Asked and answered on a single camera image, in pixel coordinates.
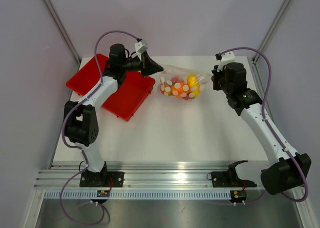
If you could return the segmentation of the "yellow orange mango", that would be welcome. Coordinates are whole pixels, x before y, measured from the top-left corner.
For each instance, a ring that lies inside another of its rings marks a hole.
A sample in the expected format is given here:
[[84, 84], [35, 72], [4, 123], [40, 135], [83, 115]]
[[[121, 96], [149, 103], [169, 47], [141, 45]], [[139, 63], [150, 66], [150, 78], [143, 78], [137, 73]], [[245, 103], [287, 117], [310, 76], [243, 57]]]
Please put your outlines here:
[[200, 94], [200, 83], [196, 75], [190, 74], [187, 77], [187, 85], [189, 86], [189, 97], [196, 98]]

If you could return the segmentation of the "pink peach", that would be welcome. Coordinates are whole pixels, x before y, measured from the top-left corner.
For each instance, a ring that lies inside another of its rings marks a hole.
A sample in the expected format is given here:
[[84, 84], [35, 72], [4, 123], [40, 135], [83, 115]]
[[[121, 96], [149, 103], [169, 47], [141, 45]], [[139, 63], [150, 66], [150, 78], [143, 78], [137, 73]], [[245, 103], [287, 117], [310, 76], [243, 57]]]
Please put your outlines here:
[[174, 76], [170, 79], [170, 81], [175, 84], [175, 83], [180, 83], [184, 82], [184, 79], [181, 76]]

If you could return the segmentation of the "clear dotted zip bag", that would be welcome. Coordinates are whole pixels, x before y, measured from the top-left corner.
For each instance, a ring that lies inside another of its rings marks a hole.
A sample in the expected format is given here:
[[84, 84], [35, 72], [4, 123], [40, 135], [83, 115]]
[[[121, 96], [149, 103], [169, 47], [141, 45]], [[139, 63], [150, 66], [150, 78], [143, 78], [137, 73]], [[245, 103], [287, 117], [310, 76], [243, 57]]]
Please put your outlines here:
[[196, 99], [210, 80], [208, 73], [180, 68], [172, 65], [162, 65], [163, 71], [158, 73], [158, 90], [167, 97], [191, 101]]

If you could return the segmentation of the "orange persimmon fruit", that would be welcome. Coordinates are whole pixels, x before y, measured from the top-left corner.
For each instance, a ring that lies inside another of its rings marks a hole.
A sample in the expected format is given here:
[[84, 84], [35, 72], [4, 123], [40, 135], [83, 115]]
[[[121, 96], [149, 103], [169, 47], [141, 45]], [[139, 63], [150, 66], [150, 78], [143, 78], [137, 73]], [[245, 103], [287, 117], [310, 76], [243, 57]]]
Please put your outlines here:
[[171, 87], [171, 94], [180, 99], [186, 98], [189, 95], [189, 86], [185, 82], [175, 83]]

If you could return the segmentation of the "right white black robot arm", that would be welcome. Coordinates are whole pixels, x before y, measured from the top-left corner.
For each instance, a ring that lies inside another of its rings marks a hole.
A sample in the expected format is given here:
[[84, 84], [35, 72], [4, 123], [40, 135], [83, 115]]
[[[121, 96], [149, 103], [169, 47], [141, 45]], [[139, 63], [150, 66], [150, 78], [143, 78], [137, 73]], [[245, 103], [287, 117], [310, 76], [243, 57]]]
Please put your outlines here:
[[306, 181], [311, 158], [300, 154], [283, 137], [269, 118], [264, 102], [255, 90], [247, 87], [244, 65], [231, 62], [212, 70], [213, 89], [223, 91], [228, 105], [249, 126], [268, 158], [268, 165], [241, 160], [228, 166], [227, 181], [233, 186], [242, 182], [261, 184], [272, 195], [303, 185], [305, 195], [309, 192]]

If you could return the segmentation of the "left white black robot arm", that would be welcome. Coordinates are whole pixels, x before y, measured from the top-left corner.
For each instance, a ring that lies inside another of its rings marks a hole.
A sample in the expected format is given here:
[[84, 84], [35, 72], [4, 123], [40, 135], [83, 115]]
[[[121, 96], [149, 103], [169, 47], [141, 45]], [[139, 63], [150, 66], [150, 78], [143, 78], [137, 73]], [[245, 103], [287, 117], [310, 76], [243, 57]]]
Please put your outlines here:
[[163, 67], [148, 55], [144, 40], [139, 39], [134, 48], [136, 56], [132, 58], [126, 56], [124, 45], [112, 45], [109, 60], [104, 70], [99, 71], [98, 82], [84, 97], [76, 102], [68, 101], [64, 106], [61, 136], [63, 141], [69, 140], [69, 148], [78, 149], [84, 159], [81, 187], [102, 187], [108, 185], [111, 178], [96, 144], [99, 134], [97, 109], [123, 85], [127, 72], [139, 71], [143, 76], [149, 76], [163, 71]]

